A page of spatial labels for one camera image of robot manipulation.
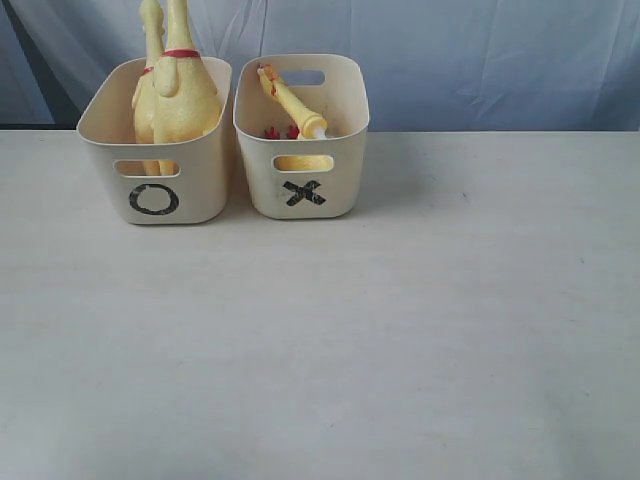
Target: white cloth backdrop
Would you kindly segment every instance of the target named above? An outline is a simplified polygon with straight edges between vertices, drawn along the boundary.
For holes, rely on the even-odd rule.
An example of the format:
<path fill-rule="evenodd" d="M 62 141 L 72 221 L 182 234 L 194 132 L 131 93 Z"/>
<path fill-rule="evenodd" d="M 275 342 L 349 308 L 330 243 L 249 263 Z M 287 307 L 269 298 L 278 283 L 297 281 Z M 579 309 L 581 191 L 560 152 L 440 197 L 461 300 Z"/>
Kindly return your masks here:
<path fill-rule="evenodd" d="M 0 123 L 53 123 L 4 5 L 0 3 Z"/>
<path fill-rule="evenodd" d="M 138 0 L 11 3 L 81 109 L 112 68 L 144 56 Z M 190 9 L 197 45 L 236 78 L 261 53 L 354 58 L 373 130 L 640 122 L 640 0 L 190 0 Z"/>

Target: table surface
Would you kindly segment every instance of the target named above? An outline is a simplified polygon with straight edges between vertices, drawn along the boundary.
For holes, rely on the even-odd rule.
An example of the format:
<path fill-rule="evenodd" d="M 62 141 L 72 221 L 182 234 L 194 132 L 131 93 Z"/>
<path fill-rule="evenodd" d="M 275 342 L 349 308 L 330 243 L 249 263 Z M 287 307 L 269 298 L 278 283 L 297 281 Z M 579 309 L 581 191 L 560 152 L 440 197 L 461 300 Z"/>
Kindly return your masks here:
<path fill-rule="evenodd" d="M 379 133 L 357 207 L 140 227 L 0 133 L 0 478 L 640 475 L 640 136 Z"/>

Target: red feet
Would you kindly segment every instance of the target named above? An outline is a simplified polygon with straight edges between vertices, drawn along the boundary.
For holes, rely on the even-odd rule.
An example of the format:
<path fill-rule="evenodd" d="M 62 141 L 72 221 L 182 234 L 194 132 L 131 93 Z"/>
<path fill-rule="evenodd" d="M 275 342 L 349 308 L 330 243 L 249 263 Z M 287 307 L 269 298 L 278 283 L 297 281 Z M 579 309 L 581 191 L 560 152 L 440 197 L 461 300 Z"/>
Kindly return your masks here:
<path fill-rule="evenodd" d="M 287 132 L 287 138 L 289 140 L 295 140 L 296 138 L 298 138 L 298 135 L 300 134 L 300 129 L 298 128 L 297 125 L 289 125 L 289 131 Z"/>
<path fill-rule="evenodd" d="M 280 140 L 280 132 L 271 127 L 269 130 L 264 131 L 264 138 L 267 140 Z"/>

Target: white plastic bin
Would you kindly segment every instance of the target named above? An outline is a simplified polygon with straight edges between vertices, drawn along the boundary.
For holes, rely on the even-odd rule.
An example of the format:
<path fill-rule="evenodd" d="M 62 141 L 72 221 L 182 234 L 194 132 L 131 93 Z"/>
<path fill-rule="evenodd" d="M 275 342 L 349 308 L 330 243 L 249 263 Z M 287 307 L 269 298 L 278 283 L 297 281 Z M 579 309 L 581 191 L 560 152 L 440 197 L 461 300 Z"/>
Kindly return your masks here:
<path fill-rule="evenodd" d="M 264 138 L 270 127 L 284 134 L 293 121 L 265 95 L 257 74 L 260 64 L 272 65 L 308 108 L 326 118 L 327 135 L 332 138 Z M 296 85 L 288 80 L 294 72 L 307 71 L 322 72 L 324 82 Z M 354 207 L 369 126 L 364 79 L 356 62 L 328 54 L 256 58 L 240 75 L 233 120 L 253 205 L 260 213 L 275 219 L 330 218 Z M 330 157 L 332 167 L 297 171 L 277 167 L 282 157 L 311 155 Z"/>
<path fill-rule="evenodd" d="M 210 220 L 225 207 L 235 162 L 231 66 L 203 57 L 223 103 L 218 126 L 187 142 L 135 143 L 131 98 L 145 59 L 118 66 L 78 122 L 100 180 L 123 220 L 138 225 L 192 224 Z M 172 176 L 145 176 L 141 160 L 173 160 Z"/>

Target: basket handle hole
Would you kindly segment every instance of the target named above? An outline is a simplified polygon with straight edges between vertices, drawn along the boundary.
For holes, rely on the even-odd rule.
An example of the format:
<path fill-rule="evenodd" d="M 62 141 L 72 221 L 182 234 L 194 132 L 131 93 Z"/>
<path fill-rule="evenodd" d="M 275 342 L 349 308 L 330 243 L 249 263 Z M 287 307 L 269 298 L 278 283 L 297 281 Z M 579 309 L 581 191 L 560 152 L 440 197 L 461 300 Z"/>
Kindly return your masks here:
<path fill-rule="evenodd" d="M 123 177 L 175 177 L 180 174 L 181 168 L 178 162 L 168 159 L 158 160 L 118 160 L 114 163 L 116 169 Z"/>
<path fill-rule="evenodd" d="M 281 155 L 273 159 L 279 172 L 329 172 L 333 170 L 333 157 L 329 155 Z"/>
<path fill-rule="evenodd" d="M 324 72 L 320 70 L 283 70 L 280 76 L 290 87 L 311 87 L 324 84 Z"/>

